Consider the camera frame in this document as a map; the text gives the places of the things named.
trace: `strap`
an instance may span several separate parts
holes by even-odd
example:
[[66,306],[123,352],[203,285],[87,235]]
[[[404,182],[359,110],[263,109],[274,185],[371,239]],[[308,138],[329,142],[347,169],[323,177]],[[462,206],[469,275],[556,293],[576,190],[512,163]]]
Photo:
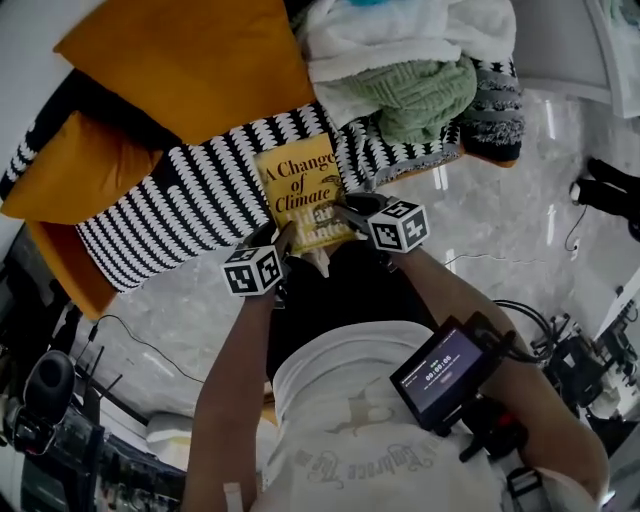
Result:
[[553,512],[542,475],[526,467],[509,473],[502,507],[504,512]]

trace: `book cover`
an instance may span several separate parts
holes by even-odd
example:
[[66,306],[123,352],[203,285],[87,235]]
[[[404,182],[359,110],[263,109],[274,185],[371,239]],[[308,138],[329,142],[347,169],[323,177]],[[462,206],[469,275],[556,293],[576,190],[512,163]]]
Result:
[[333,211],[344,189],[328,134],[265,151],[255,162],[278,228],[296,223],[293,254],[355,237]]

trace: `white marble floor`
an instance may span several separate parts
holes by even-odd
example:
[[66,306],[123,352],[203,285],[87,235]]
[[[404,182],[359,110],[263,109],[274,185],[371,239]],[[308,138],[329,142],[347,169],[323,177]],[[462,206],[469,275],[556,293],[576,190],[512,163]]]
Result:
[[[471,157],[434,172],[401,180],[384,191],[427,207],[431,236],[425,249],[439,260],[460,258],[455,271],[490,298],[525,302],[545,314],[559,312],[573,287],[575,268],[565,238],[582,213],[568,189],[586,155],[594,155],[633,174],[640,171],[640,126],[615,119],[603,105],[557,95],[525,93],[527,132],[518,164],[500,169]],[[550,217],[554,219],[552,233]],[[589,209],[575,232],[580,251],[588,251],[600,229],[626,229],[626,223]],[[17,248],[37,264],[38,256]],[[109,313],[120,316],[135,334],[162,350],[185,373],[204,380],[233,323],[240,302],[230,298],[218,269],[226,252],[201,256],[119,296]],[[514,318],[525,335],[526,320]],[[84,348],[90,325],[83,321],[73,348]],[[190,415],[201,384],[181,375],[156,352],[131,340],[116,320],[101,324],[82,360],[106,350],[97,379],[139,412]]]

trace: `small screen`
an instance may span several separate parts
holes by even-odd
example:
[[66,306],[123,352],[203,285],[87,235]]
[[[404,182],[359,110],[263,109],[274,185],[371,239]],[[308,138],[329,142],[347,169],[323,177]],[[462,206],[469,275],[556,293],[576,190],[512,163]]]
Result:
[[482,351],[453,329],[400,384],[419,412],[424,412],[480,359]]

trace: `striped cushion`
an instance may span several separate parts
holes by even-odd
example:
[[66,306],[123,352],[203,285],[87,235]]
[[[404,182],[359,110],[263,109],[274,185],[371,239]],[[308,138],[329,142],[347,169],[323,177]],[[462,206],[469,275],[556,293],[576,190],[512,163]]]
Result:
[[234,128],[199,146],[173,148],[115,205],[76,228],[113,286],[131,291],[205,251],[237,244],[267,222],[254,155],[325,132],[350,192],[372,190],[403,172],[460,155],[454,123],[432,143],[390,146],[367,121],[336,132],[314,103]]

